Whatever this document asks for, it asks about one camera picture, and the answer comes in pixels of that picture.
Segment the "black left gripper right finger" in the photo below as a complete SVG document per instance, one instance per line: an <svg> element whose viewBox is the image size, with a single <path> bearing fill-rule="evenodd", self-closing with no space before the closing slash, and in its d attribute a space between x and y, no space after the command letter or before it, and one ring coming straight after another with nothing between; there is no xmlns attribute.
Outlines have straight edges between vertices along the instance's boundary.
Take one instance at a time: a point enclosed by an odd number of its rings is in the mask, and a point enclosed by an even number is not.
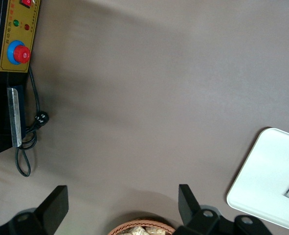
<svg viewBox="0 0 289 235"><path fill-rule="evenodd" d="M258 218L238 215L234 221L224 218L215 207L200 206L187 184L178 187L178 210L183 225L176 235L270 235L270 230Z"/></svg>

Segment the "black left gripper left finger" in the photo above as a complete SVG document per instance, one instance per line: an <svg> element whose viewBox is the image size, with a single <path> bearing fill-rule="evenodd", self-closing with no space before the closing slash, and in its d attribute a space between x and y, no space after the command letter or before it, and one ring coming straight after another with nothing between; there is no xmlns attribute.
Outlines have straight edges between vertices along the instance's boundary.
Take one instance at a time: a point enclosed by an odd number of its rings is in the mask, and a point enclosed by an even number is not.
<svg viewBox="0 0 289 235"><path fill-rule="evenodd" d="M53 235L69 210L67 186L57 186L37 207L23 210L0 226L0 235Z"/></svg>

